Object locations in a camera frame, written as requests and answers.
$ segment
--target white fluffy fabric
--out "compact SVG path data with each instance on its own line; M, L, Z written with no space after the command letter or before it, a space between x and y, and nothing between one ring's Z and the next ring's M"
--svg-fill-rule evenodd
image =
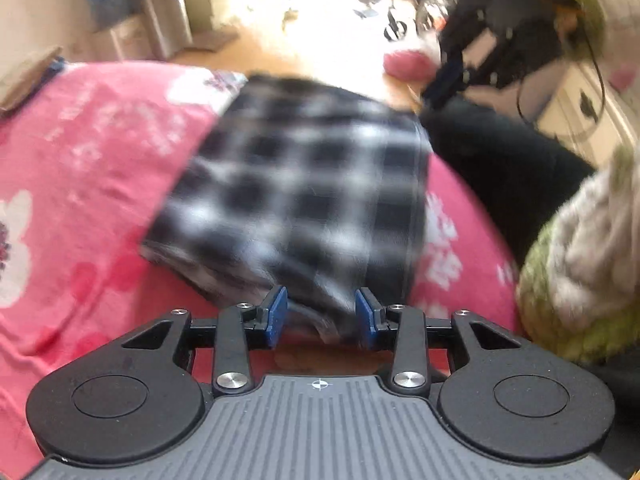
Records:
M579 332L640 290L640 155L619 150L558 212L547 261L552 305Z
M604 14L602 57L610 62L640 62L640 0L598 0Z

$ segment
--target cable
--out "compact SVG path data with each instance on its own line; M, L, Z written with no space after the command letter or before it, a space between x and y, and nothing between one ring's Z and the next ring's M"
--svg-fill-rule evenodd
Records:
M596 53L593 49L593 45L591 44L591 40L589 39L589 35L587 34L587 29L584 25L584 21L580 20L579 25L581 28L581 32L584 35L587 48L589 49L589 54L591 56L591 61L593 62L593 67L595 68L596 74L598 75L598 81L600 82L600 91L602 92L602 102L600 103L600 111L598 112L594 125L591 126L590 128L587 128L586 130L583 130L576 135L560 135L559 136L558 134L555 134L554 137L556 139L571 140L572 142L578 142L579 144L582 144L584 142L587 142L589 139L591 139L591 137L593 137L593 134L597 131L598 126L600 126L600 123L602 122L602 118L604 117L604 111L607 108L607 86L606 86L606 83L604 82L602 70L600 70L600 66L598 65L598 60L596 59ZM518 114L520 115L520 118L525 122L525 124L528 124L529 126L533 126L533 123L529 121L522 113L522 106L520 103L522 98L522 91L524 89L524 81L526 78L527 77L524 76L520 81L520 87L518 88L518 95L516 97L516 107L518 108Z

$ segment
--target plaid cloth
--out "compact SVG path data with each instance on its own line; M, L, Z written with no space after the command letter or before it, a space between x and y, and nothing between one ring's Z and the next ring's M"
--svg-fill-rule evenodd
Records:
M200 146L143 242L218 304L280 283L325 338L354 291L403 302L424 237L430 145L410 114L308 80L254 76Z

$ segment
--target bed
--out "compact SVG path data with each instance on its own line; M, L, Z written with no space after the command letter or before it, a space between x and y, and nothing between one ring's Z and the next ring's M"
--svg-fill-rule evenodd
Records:
M214 315L218 305L139 250L243 81L153 62L69 65L0 119L0 473L7 478L21 478L42 457L24 415L40 378L172 308ZM442 318L469 308L518 330L508 249L460 179L430 157L427 242L410 303ZM261 376L377 364L351 352L336 369L337 352L284 347L253 356L252 365ZM441 354L433 359L446 367ZM210 355L194 369L203 381L207 374Z

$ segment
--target floral pattern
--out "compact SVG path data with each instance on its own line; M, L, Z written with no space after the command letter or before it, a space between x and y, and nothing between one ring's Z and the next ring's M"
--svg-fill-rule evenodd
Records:
M21 190L0 201L0 308L18 301L31 275L31 255L22 241L31 222L31 193Z
M419 308L424 312L426 317L432 319L449 319L451 316L449 309L439 303L428 303L427 301L419 301L415 304L416 308Z
M206 68L190 68L172 83L166 100L174 105L208 105L221 115L245 83L242 74L220 71L212 74Z
M427 193L427 216L425 225L426 259L424 271L427 282L449 290L462 275L462 262L452 250L451 243L458 239L458 231L453 220L444 213L442 200L433 193Z
M498 281L502 286L514 285L518 283L518 265L513 260L496 266Z

